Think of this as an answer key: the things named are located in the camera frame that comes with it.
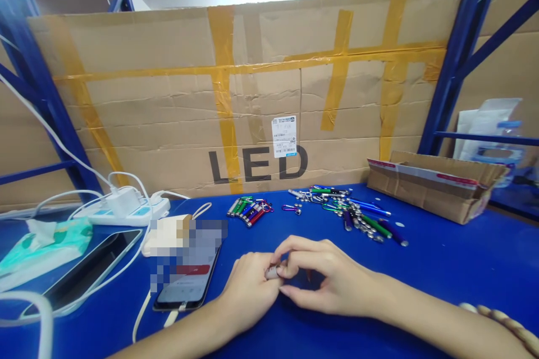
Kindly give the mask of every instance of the fingernail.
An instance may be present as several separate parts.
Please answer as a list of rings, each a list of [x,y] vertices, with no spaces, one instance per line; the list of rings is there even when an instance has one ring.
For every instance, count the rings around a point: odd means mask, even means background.
[[[279,288],[279,290],[280,290],[281,293],[284,294],[285,296],[290,297],[290,292],[289,292],[289,290],[288,290],[286,287],[281,286],[281,287]]]

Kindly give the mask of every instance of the blue shelf frame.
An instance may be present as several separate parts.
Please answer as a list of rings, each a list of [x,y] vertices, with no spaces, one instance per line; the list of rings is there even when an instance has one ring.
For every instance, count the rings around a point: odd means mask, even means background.
[[[133,0],[112,0],[109,11],[134,11]],[[81,161],[90,165],[88,156],[26,21],[28,17],[39,15],[39,8],[34,0],[0,0],[0,34],[14,46],[5,42],[2,44],[16,74],[13,74],[2,64],[0,64],[0,73],[34,106],[67,149]],[[0,176],[0,185],[65,169],[76,189],[102,192],[97,177],[80,166],[64,153],[52,138],[50,139],[60,159],[59,163]],[[80,194],[80,197],[83,202],[92,199],[88,194]]]
[[[539,146],[539,139],[536,138],[481,136],[447,131],[463,80],[539,10],[539,0],[528,0],[474,53],[490,1],[460,1],[455,24],[447,44],[446,57],[419,145],[418,153],[420,154],[437,155],[440,152],[443,139],[447,138]],[[133,0],[112,0],[109,8],[109,12],[133,10]],[[35,105],[38,112],[54,128],[64,144],[77,157],[89,164],[84,148],[69,120],[45,61],[26,22],[27,17],[37,15],[39,15],[39,10],[34,0],[0,0],[0,33],[20,50],[15,50],[4,43],[17,75],[2,65],[0,65],[0,73],[15,86],[20,94]],[[65,169],[77,189],[101,190],[94,174],[79,167],[58,147],[56,150],[61,160],[60,163],[0,177],[0,185]]]

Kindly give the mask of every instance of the forearm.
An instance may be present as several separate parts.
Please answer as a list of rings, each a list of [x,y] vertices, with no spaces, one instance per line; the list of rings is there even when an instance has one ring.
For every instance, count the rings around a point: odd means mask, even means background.
[[[505,327],[381,275],[390,301],[376,317],[414,334],[457,359],[532,358]]]
[[[110,359],[196,359],[219,349],[234,336],[224,307],[214,300]]]

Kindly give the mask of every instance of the tissue pack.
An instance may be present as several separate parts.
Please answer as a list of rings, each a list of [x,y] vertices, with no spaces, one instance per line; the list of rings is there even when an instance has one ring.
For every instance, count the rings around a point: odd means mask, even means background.
[[[24,235],[0,261],[0,292],[22,285],[60,265],[81,257],[92,238],[92,225],[86,218],[60,222],[54,242],[34,249],[35,233]]]

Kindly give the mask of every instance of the red button on screen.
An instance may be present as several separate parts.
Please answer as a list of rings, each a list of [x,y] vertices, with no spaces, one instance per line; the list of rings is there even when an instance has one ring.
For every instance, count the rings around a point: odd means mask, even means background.
[[[209,272],[209,265],[178,265],[177,275],[206,275]]]

